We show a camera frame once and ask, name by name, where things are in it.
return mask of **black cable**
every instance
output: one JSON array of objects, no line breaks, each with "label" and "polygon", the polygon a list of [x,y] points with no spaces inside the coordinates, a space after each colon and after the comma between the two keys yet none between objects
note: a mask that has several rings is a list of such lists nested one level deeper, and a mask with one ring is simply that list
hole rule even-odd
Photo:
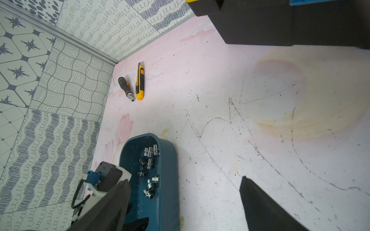
[{"label": "black cable", "polygon": [[90,198],[90,194],[89,194],[89,195],[87,195],[87,196],[85,197],[85,199],[84,199],[84,200],[82,200],[80,203],[78,203],[78,204],[74,205],[74,203],[76,202],[76,198],[77,198],[77,196],[78,196],[78,192],[80,191],[80,189],[81,189],[81,187],[82,187],[82,184],[83,184],[83,183],[84,183],[84,180],[83,180],[83,179],[80,179],[80,181],[79,181],[79,183],[78,183],[78,185],[77,185],[76,192],[74,192],[74,195],[73,195],[73,198],[72,198],[72,205],[71,205],[71,207],[72,207],[73,209],[75,209],[75,208],[77,208],[78,206],[80,206],[80,205],[84,204],[84,203],[87,201],[87,199],[89,199],[89,198]]}]

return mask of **star pattern tile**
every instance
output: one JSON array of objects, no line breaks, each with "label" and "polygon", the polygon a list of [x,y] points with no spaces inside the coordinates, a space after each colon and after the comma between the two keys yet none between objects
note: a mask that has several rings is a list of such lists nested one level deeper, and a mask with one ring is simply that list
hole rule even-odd
[{"label": "star pattern tile", "polygon": [[0,103],[28,108],[57,39],[3,10],[0,35]]}]

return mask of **blue object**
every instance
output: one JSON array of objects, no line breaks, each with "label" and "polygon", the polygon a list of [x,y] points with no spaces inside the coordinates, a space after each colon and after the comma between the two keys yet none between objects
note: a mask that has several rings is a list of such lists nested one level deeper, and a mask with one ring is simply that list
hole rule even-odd
[{"label": "blue object", "polygon": [[290,5],[295,6],[308,3],[318,3],[321,1],[337,1],[337,0],[290,0]]},{"label": "blue object", "polygon": [[92,185],[96,185],[100,177],[101,177],[101,172],[96,173],[90,170],[87,172],[87,180],[85,180],[85,182],[90,183]]},{"label": "blue object", "polygon": [[[139,164],[144,157],[144,148],[158,144],[159,156],[154,156],[154,167],[148,170]],[[123,146],[120,167],[132,174],[130,180],[130,203],[133,207],[125,218],[125,224],[138,218],[149,217],[150,231],[178,231],[179,230],[179,184],[177,153],[174,145],[158,138],[152,133],[143,134],[129,139]],[[140,178],[137,172],[144,170],[148,177]],[[159,175],[159,183],[155,184],[154,198],[143,195],[147,188],[147,180]]]}]

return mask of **wall tile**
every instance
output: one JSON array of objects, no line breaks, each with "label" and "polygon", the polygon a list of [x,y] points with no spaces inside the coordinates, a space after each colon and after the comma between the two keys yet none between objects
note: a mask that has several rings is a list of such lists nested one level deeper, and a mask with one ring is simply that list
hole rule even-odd
[{"label": "wall tile", "polygon": [[0,103],[0,173],[2,173],[27,109]]},{"label": "wall tile", "polygon": [[160,33],[192,14],[185,0],[127,0],[127,2]]},{"label": "wall tile", "polygon": [[126,1],[65,1],[57,27],[117,60],[160,34]]},{"label": "wall tile", "polygon": [[18,117],[24,124],[0,179],[0,214],[71,201],[90,169],[100,124],[32,109]]},{"label": "wall tile", "polygon": [[56,24],[63,0],[9,0],[47,22]]},{"label": "wall tile", "polygon": [[101,121],[112,72],[112,65],[57,40],[30,108]]},{"label": "wall tile", "polygon": [[0,10],[0,103],[28,108],[55,38]]},{"label": "wall tile", "polygon": [[68,229],[73,210],[71,202],[30,208],[0,215],[4,230],[56,230]]}]

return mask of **chrome socket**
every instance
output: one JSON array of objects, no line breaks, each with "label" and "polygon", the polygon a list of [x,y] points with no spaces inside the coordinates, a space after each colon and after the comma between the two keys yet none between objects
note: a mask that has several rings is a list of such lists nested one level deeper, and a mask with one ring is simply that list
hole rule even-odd
[{"label": "chrome socket", "polygon": [[144,194],[144,196],[146,196],[149,199],[153,199],[153,197],[154,197],[154,194],[149,192],[149,190],[147,188],[144,189],[144,191],[142,193]]},{"label": "chrome socket", "polygon": [[153,164],[154,164],[154,159],[149,158],[149,159],[148,159],[147,168],[148,168],[148,169],[152,169],[152,168],[153,168]]},{"label": "chrome socket", "polygon": [[148,179],[148,190],[152,191],[154,189],[154,183],[152,182],[151,179]]},{"label": "chrome socket", "polygon": [[158,156],[159,155],[158,145],[153,145],[153,151],[154,151],[154,155],[155,156]]},{"label": "chrome socket", "polygon": [[139,159],[139,163],[140,163],[140,165],[141,165],[141,166],[143,166],[143,167],[145,167],[145,166],[147,165],[146,160],[144,160],[143,158],[140,158],[140,159]]},{"label": "chrome socket", "polygon": [[152,158],[152,157],[153,157],[153,154],[154,154],[153,147],[149,147],[149,150],[148,150],[148,157],[149,157],[149,158]]},{"label": "chrome socket", "polygon": [[147,177],[147,173],[144,171],[138,171],[138,177]]},{"label": "chrome socket", "polygon": [[159,183],[159,175],[153,176],[152,177],[152,182]]},{"label": "chrome socket", "polygon": [[149,148],[144,148],[144,156],[148,156]]}]

